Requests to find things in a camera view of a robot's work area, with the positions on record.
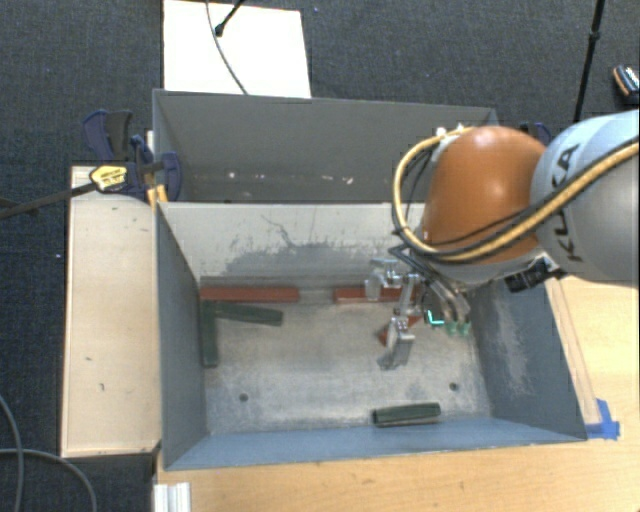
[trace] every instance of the white paper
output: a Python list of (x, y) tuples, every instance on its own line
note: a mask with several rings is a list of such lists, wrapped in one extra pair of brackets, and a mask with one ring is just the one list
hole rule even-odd
[[(215, 27), (231, 5), (210, 9)], [(249, 94), (311, 97), (298, 11), (242, 6), (218, 40)], [(242, 93), (215, 47), (204, 2), (164, 1), (164, 87)]]

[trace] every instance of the gray carpet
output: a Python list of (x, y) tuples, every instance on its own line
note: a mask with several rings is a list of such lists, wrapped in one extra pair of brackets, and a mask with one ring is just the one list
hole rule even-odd
[[(582, 0), (264, 0), (303, 12), (312, 93), (495, 107), (508, 125), (567, 127), (593, 11)], [(67, 185), (92, 157), (79, 124), (98, 108), (151, 125), (162, 84), (160, 0), (4, 0), (0, 7), (0, 196), (25, 201)], [(584, 115), (621, 108), (611, 80), (639, 61), (637, 0), (610, 0)], [(64, 332), (65, 206), (0, 221), (0, 393), (24, 444), (55, 452)], [(0, 447), (12, 444), (0, 419)], [(148, 456), (81, 461), (100, 510), (149, 509)], [(0, 460), (0, 511), (11, 510), (15, 460)], [(88, 510), (61, 468), (27, 465), (23, 510)]]

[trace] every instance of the green led light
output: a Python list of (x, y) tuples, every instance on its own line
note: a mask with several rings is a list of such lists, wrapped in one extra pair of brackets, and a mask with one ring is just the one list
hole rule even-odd
[(431, 313), (430, 309), (427, 310), (427, 318), (429, 319), (429, 323), (431, 325), (444, 325), (444, 320), (434, 320), (433, 319), (433, 314)]

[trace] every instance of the gray bin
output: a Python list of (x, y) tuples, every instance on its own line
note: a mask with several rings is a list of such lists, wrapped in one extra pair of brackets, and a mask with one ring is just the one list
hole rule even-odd
[[(490, 109), (155, 91), (157, 153), (178, 151), (182, 201), (156, 219), (167, 469), (307, 462), (586, 439), (545, 289), (474, 292), (472, 330), (416, 326), (383, 372), (391, 304), (334, 305), (391, 235), (395, 163), (439, 126)], [(416, 193), (418, 202), (426, 190)], [(420, 215), (419, 206), (414, 216)], [(280, 327), (219, 320), (204, 369), (198, 289), (296, 286)], [(372, 409), (439, 402), (436, 424), (379, 429)]]

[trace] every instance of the wooden table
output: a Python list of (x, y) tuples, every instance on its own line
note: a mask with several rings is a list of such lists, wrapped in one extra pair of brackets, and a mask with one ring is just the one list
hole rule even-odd
[(205, 511), (640, 511), (638, 291), (569, 278), (570, 314), (618, 441), (166, 473)]

